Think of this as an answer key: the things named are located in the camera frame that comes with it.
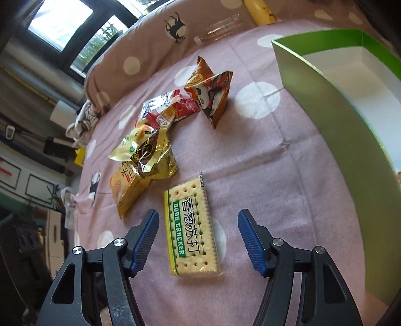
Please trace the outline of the soda cracker pack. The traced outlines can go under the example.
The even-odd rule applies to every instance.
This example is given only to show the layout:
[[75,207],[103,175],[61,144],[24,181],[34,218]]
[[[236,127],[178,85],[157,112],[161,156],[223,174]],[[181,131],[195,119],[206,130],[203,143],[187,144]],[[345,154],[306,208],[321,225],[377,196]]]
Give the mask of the soda cracker pack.
[[219,275],[220,259],[203,176],[166,190],[164,214],[172,274]]

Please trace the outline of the orange rice cracker bag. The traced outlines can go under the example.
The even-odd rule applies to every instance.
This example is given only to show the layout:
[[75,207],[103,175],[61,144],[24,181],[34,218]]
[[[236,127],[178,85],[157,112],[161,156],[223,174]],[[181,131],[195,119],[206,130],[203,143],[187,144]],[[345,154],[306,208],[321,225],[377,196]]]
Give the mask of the orange rice cracker bag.
[[122,162],[110,179],[110,187],[121,219],[149,187],[151,180],[142,177],[130,162]]

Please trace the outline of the gold foil snack packet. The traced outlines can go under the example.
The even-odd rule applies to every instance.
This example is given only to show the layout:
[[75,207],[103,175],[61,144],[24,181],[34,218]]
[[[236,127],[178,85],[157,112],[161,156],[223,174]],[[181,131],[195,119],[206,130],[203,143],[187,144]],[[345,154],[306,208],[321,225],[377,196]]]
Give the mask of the gold foil snack packet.
[[167,179],[178,171],[167,131],[166,126],[160,126],[131,155],[133,166],[145,179]]

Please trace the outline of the yellow box on floor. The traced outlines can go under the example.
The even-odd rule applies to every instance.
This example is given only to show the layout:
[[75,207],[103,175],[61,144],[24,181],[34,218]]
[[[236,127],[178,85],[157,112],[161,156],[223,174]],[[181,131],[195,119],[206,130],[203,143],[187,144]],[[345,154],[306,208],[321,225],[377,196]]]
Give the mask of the yellow box on floor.
[[84,166],[84,160],[86,156],[86,149],[81,147],[75,150],[76,157],[74,159],[74,164],[78,165],[79,167]]

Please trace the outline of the pink polka dot bedsheet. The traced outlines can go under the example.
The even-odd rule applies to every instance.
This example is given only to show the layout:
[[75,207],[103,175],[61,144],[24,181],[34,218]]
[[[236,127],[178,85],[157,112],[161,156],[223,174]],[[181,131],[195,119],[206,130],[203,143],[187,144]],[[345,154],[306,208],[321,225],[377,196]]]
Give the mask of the pink polka dot bedsheet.
[[[147,325],[251,325],[266,279],[251,265],[237,227],[247,208],[255,220],[294,247],[325,247],[347,282],[365,325],[386,305],[365,290],[359,221],[342,173],[326,142],[283,88],[272,40],[326,29],[292,20],[251,29],[201,48],[155,74],[98,123],[88,145],[75,211],[75,243],[97,249],[122,237],[147,210],[164,211],[166,190],[202,176],[207,189],[222,273],[203,278],[171,274],[166,231],[157,233],[132,285]],[[119,217],[110,189],[117,164],[108,156],[134,127],[143,101],[185,83],[203,57],[216,73],[231,70],[227,109],[215,128],[202,113],[169,130],[179,167],[150,187]]]

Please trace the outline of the light green snack packet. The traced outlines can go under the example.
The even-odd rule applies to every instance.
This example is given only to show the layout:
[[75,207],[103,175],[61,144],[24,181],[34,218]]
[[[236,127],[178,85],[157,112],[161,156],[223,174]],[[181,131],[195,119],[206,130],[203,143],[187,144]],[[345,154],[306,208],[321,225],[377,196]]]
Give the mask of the light green snack packet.
[[147,124],[134,128],[127,134],[121,143],[108,155],[116,162],[128,162],[133,153],[152,135],[154,129]]

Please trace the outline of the striped white cloth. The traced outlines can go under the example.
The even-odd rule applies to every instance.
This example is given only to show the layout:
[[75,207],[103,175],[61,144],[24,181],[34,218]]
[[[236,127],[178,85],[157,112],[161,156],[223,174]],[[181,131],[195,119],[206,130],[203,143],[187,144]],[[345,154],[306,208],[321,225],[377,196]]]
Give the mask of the striped white cloth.
[[86,148],[102,114],[97,112],[94,105],[87,100],[81,107],[75,121],[65,132],[67,138],[73,139],[74,148]]

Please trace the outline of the green white cardboard box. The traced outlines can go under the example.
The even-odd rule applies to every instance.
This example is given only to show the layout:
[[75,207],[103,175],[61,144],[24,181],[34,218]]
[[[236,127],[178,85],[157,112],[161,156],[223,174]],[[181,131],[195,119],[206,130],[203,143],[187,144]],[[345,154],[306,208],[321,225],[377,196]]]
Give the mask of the green white cardboard box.
[[390,304],[400,289],[400,60],[359,29],[272,42],[282,84],[341,169],[364,243],[366,289]]

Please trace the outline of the panda triangular snack bag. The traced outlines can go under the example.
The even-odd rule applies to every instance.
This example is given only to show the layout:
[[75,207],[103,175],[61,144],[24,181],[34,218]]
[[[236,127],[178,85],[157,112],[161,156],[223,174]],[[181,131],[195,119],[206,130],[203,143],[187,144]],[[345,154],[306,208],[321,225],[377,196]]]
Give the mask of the panda triangular snack bag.
[[226,110],[233,72],[215,74],[204,58],[197,57],[197,66],[184,89],[209,120],[213,129]]

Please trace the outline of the clear plastic bottle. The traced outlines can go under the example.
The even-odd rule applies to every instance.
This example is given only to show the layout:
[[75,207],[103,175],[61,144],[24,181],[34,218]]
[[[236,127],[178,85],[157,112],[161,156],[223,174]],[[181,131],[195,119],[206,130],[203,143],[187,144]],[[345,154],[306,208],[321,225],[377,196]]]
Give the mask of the clear plastic bottle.
[[194,42],[198,46],[216,42],[245,30],[246,24],[239,14],[221,20],[207,27],[201,36],[195,36]]

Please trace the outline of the brown polka dot bolster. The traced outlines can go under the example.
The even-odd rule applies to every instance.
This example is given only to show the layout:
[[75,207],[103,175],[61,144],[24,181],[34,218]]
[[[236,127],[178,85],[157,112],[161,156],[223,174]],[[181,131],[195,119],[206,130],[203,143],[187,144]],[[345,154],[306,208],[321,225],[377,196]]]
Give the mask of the brown polka dot bolster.
[[[345,29],[375,30],[355,1],[267,1],[278,20],[315,20]],[[197,49],[195,37],[208,27],[239,16],[246,30],[256,27],[243,1],[169,1],[138,20],[93,64],[84,82],[97,113],[107,113],[153,74]]]

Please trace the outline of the yellow bottle red cap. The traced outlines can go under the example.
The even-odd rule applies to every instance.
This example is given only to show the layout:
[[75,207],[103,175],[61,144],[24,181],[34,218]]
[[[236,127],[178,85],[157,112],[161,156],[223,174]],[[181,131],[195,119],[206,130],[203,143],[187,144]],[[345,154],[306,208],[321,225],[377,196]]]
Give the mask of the yellow bottle red cap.
[[258,26],[273,24],[277,19],[264,0],[243,1],[253,21]]

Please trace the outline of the black window frame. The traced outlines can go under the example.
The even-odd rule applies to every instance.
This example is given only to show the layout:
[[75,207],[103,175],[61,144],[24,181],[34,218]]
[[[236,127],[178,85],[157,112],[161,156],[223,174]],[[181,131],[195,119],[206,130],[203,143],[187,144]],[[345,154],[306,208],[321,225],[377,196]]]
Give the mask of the black window frame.
[[16,36],[82,83],[95,61],[144,15],[139,1],[40,1]]

